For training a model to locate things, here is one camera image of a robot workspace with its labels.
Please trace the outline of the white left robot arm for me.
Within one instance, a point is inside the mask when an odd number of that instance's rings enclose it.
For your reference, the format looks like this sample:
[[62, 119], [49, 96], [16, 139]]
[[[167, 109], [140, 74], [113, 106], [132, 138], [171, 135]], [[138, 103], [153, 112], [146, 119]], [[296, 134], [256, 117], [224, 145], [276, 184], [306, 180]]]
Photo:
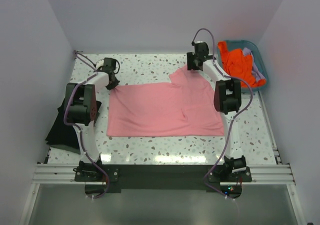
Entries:
[[98, 163], [101, 156], [96, 145], [94, 124], [98, 114], [96, 93], [103, 88], [112, 90], [119, 85], [116, 75], [120, 63], [105, 57], [93, 74], [79, 83], [68, 83], [65, 90], [63, 122], [76, 132], [83, 163]]

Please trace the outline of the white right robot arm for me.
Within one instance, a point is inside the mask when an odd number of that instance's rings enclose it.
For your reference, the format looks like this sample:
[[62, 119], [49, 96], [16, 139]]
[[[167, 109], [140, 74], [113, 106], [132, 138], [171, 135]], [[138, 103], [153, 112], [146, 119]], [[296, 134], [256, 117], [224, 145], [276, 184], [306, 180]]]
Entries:
[[237, 118], [242, 105], [241, 81], [232, 78], [218, 64], [213, 55], [209, 54], [206, 42], [192, 42], [193, 52], [188, 52], [187, 69], [200, 70], [215, 83], [213, 105], [220, 113], [225, 136], [223, 159], [226, 167], [240, 170], [247, 166], [241, 148], [240, 135], [237, 129]]

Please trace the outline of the pink t-shirt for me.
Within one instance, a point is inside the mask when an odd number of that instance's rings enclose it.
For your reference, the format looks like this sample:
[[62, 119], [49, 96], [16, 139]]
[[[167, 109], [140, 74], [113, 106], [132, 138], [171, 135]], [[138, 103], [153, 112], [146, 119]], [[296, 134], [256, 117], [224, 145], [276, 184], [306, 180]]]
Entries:
[[181, 67], [170, 82], [121, 85], [110, 92], [110, 137], [223, 136], [214, 89], [197, 71]]

